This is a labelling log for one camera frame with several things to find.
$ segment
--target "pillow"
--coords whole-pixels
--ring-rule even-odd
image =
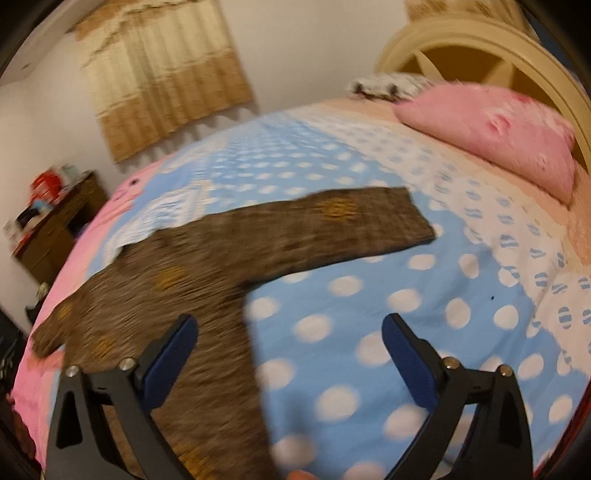
[[[428,78],[414,73],[379,73],[357,78],[347,85],[347,91],[366,98],[381,98],[388,102],[412,100],[424,89],[433,86]]]
[[[573,126],[558,112],[502,87],[443,83],[394,105],[421,132],[511,170],[569,204],[574,183]]]

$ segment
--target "white wall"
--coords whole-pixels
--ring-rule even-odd
[[[17,102],[12,98],[14,92],[20,98],[4,116],[0,105],[0,129],[4,130],[2,118],[11,124],[10,130],[0,131],[0,151],[6,150],[4,136],[10,137],[7,141],[14,150],[0,157],[3,173],[4,163],[10,164],[0,181],[10,184],[6,192],[19,192],[12,196],[0,190],[1,225],[7,215],[22,211],[29,183],[50,165],[68,162],[79,170],[96,170],[112,193],[138,168],[216,130],[261,113],[343,96],[345,84],[355,76],[370,74],[381,48],[407,22],[402,0],[220,3],[255,102],[188,125],[122,166],[112,163],[96,122],[72,34],[52,48],[29,78],[0,87],[0,101],[10,97]],[[0,245],[0,268],[4,270],[5,265],[17,272],[16,282],[8,287],[5,284],[10,282],[0,275],[0,304],[20,319],[24,304],[33,301],[33,285]]]

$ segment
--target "pink pillow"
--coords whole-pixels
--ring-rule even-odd
[[[394,105],[421,132],[511,170],[565,204],[573,194],[574,130],[550,107],[512,90],[443,83]]]

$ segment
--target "fabric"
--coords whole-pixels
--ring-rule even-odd
[[[381,73],[367,78],[357,78],[347,85],[347,91],[366,98],[380,98],[390,102],[412,100],[434,83],[422,75],[413,73]]]
[[[405,0],[405,5],[408,17],[413,22],[438,15],[470,13],[500,20],[535,38],[533,29],[515,0]]]
[[[406,186],[435,241],[286,275],[246,297],[272,458],[282,472],[304,468],[323,480],[386,476],[424,419],[379,336],[384,316],[404,310],[440,353],[469,368],[514,368],[539,465],[591,374],[583,314],[591,272],[567,250],[570,212],[515,174],[397,122],[389,103],[329,103],[258,118],[164,160],[95,250],[57,281],[89,278],[123,245],[203,215],[335,187]],[[72,293],[52,288],[37,322]],[[13,395],[45,464],[62,362],[56,352],[38,363],[31,344]]]
[[[116,163],[252,100],[217,0],[108,0],[75,33]]]
[[[110,369],[191,313],[199,341],[152,414],[157,426],[179,456],[207,459],[217,478],[277,478],[242,322],[246,293],[286,274],[434,238],[406,189],[332,190],[207,215],[127,246],[35,331],[33,351],[43,358],[65,343],[67,365]],[[124,459],[141,473],[131,452]]]
[[[394,105],[398,119],[511,170],[569,204],[574,183],[574,130],[568,120],[509,89],[437,85]]]

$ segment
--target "blue gripper pad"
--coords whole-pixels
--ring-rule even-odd
[[[397,313],[388,315],[382,322],[382,340],[415,403],[432,413],[439,397],[436,378],[426,361],[436,367],[440,359],[437,352],[426,341],[417,338]],[[428,359],[423,359],[417,348],[426,353]]]
[[[139,401],[144,411],[161,407],[197,342],[197,322],[188,317],[144,375]]]

